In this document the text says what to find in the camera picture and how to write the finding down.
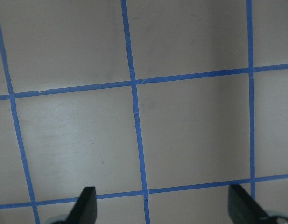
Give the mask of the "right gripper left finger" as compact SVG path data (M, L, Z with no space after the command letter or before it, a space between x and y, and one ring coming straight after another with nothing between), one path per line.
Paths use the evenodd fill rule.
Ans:
M85 187L74 204L65 224L95 224L97 219L97 197L95 187Z

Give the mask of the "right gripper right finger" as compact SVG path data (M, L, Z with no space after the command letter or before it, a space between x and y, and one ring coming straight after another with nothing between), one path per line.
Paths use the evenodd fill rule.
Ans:
M273 224L274 220L241 185L228 187L228 215L234 224Z

